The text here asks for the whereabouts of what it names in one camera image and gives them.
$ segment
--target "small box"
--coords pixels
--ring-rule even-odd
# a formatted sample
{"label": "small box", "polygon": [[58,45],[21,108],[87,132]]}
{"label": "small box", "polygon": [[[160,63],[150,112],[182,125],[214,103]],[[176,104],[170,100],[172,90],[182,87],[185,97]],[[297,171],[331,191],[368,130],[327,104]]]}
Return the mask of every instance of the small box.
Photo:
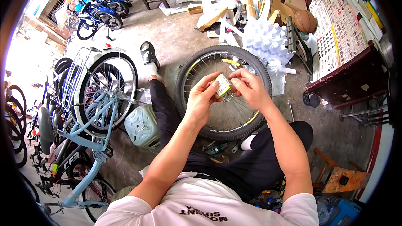
{"label": "small box", "polygon": [[289,6],[294,13],[299,10],[307,10],[305,0],[285,0],[284,4]]}
{"label": "small box", "polygon": [[218,94],[219,98],[224,96],[229,89],[232,88],[232,84],[228,81],[228,79],[223,75],[219,74],[218,77],[215,79],[219,83],[219,88],[216,91]]}

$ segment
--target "pedal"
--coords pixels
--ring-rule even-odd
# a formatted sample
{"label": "pedal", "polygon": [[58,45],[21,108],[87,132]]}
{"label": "pedal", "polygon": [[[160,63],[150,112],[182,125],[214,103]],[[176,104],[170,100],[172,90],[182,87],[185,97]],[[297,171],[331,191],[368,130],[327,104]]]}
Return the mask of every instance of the pedal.
{"label": "pedal", "polygon": [[107,156],[102,151],[95,151],[92,157],[101,165],[106,162]]}

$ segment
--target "caster wheel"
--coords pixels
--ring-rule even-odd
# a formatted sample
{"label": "caster wheel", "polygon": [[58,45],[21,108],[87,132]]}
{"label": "caster wheel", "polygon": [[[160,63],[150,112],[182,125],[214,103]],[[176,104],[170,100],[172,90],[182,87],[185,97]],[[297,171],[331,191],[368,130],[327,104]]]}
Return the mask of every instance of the caster wheel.
{"label": "caster wheel", "polygon": [[311,106],[311,104],[310,104],[310,98],[308,97],[309,96],[309,94],[308,94],[308,92],[304,92],[303,93],[303,103],[306,105],[306,106]]}
{"label": "caster wheel", "polygon": [[343,114],[345,114],[343,111],[341,111],[341,112],[339,113],[339,120],[340,120],[340,122],[343,122],[343,121],[345,120],[345,117],[342,116]]}
{"label": "caster wheel", "polygon": [[318,107],[319,104],[320,104],[319,96],[315,95],[315,94],[311,95],[310,96],[310,106],[316,108],[316,107]]}

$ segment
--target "cardboard box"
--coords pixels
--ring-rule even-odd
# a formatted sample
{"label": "cardboard box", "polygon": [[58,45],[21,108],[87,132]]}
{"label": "cardboard box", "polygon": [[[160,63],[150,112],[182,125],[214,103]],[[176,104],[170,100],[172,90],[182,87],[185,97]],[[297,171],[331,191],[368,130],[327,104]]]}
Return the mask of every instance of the cardboard box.
{"label": "cardboard box", "polygon": [[293,22],[295,21],[295,14],[289,6],[282,3],[280,0],[271,0],[271,10],[269,11],[268,18],[272,16],[275,10],[279,10],[281,21],[286,24],[286,17],[292,16]]}
{"label": "cardboard box", "polygon": [[197,6],[197,7],[192,7],[188,9],[189,14],[196,14],[196,13],[201,13],[202,12],[202,7]]}
{"label": "cardboard box", "polygon": [[294,13],[299,10],[307,10],[305,0],[285,0],[284,3],[289,6]]}
{"label": "cardboard box", "polygon": [[205,28],[212,26],[213,23],[218,22],[219,18],[226,15],[228,8],[218,9],[216,11],[208,12],[198,19],[197,28],[203,31]]}

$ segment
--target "bicycle seat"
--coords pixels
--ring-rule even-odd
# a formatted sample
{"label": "bicycle seat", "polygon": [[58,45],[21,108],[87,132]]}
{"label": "bicycle seat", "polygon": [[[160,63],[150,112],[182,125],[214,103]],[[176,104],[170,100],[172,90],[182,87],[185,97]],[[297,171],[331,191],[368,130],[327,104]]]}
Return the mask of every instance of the bicycle seat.
{"label": "bicycle seat", "polygon": [[84,7],[82,8],[81,13],[85,13],[88,10],[90,5],[91,5],[91,2],[86,3],[84,5]]}

